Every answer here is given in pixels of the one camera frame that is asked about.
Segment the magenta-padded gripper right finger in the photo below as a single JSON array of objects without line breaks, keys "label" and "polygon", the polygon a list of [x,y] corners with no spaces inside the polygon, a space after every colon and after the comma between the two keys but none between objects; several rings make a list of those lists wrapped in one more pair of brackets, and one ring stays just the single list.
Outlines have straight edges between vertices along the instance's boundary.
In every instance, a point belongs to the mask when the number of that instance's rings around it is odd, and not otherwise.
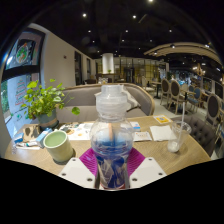
[{"label": "magenta-padded gripper right finger", "polygon": [[153,157],[144,157],[135,148],[127,160],[127,173],[130,188],[140,188],[166,176]]}]

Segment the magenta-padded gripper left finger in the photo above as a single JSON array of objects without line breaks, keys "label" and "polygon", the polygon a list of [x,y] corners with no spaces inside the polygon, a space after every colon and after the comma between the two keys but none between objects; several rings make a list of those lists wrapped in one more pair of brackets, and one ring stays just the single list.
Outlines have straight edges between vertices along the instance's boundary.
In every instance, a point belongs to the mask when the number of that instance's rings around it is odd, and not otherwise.
[{"label": "magenta-padded gripper left finger", "polygon": [[98,165],[93,149],[88,149],[79,158],[72,157],[59,173],[59,177],[84,188],[97,188]]}]

